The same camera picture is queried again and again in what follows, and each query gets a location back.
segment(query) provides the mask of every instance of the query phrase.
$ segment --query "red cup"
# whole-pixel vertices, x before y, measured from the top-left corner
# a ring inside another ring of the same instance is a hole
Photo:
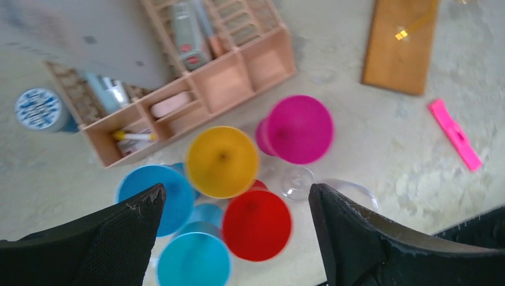
[[[223,240],[236,256],[265,261],[289,241],[291,214],[284,201],[266,190],[250,190],[230,202],[223,218]]]
[[[260,180],[255,180],[254,184],[251,186],[251,189],[252,188],[268,189],[267,185],[265,185],[265,183]]]
[[[260,180],[254,180],[254,184],[246,192],[248,192],[248,191],[254,191],[254,190],[268,191],[268,188],[267,188],[267,185],[265,185],[264,182],[262,182]],[[236,198],[237,197],[230,198],[230,201],[233,201]]]

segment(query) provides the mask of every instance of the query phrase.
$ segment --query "plastic cup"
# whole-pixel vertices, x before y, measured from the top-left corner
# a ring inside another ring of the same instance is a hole
[[[193,141],[186,156],[186,177],[202,194],[232,198],[253,184],[260,166],[254,142],[237,128],[209,128]]]
[[[353,200],[355,203],[369,210],[373,210],[374,212],[379,210],[377,199],[372,192],[364,186],[339,179],[325,179],[320,183],[330,186],[350,200]]]
[[[293,95],[279,101],[260,122],[256,142],[265,154],[302,165],[323,157],[333,135],[329,110],[315,98]]]
[[[252,184],[252,186],[246,191],[246,192],[249,192],[249,191],[254,191],[254,190],[259,190],[259,191],[268,191],[268,187],[267,185],[265,185],[264,182],[260,181],[260,180],[254,180],[254,183]]]
[[[223,211],[214,204],[195,207],[190,223],[178,232],[157,263],[160,286],[222,286],[231,274],[229,250],[219,226]]]
[[[215,204],[199,204],[195,206],[195,210],[193,211],[193,214],[191,214],[189,223],[208,222],[218,228],[221,228],[223,225],[223,215],[224,211]]]
[[[223,238],[230,251],[259,262],[279,254],[289,241],[291,214],[272,192],[252,190],[230,202],[223,219]]]
[[[170,167],[172,168],[175,168],[177,171],[179,171],[182,175],[186,176],[186,172],[184,171],[184,163],[182,162],[179,162],[179,163],[175,163],[175,164],[172,164],[172,165],[169,165]],[[196,189],[193,189],[195,191],[195,200],[197,200],[198,198],[200,198],[200,193],[196,190]]]
[[[165,165],[139,167],[124,177],[117,189],[115,203],[124,201],[158,183],[162,183],[167,191],[157,232],[157,237],[164,237],[185,225],[193,211],[195,194],[183,174]]]

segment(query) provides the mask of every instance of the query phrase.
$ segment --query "pink cup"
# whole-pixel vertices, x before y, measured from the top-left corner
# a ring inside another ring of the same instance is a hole
[[[256,129],[258,147],[292,164],[310,164],[331,147],[335,127],[329,110],[307,95],[279,101]]]

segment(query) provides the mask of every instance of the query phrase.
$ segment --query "yellow cup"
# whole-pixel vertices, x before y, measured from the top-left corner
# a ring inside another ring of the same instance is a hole
[[[218,126],[205,130],[186,155],[186,177],[202,194],[232,198],[254,183],[260,158],[254,142],[243,131]]]

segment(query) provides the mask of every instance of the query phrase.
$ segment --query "sticker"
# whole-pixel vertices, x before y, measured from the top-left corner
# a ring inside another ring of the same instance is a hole
[[[186,44],[180,46],[180,51],[181,52],[189,52],[189,51],[191,51],[191,44],[186,43]]]
[[[19,122],[33,130],[42,130],[52,126],[61,115],[61,101],[47,89],[35,88],[17,99],[15,113]]]
[[[197,57],[189,57],[189,58],[188,58],[188,62],[189,62],[190,64],[198,64],[199,60],[198,60],[198,58],[197,58]]]

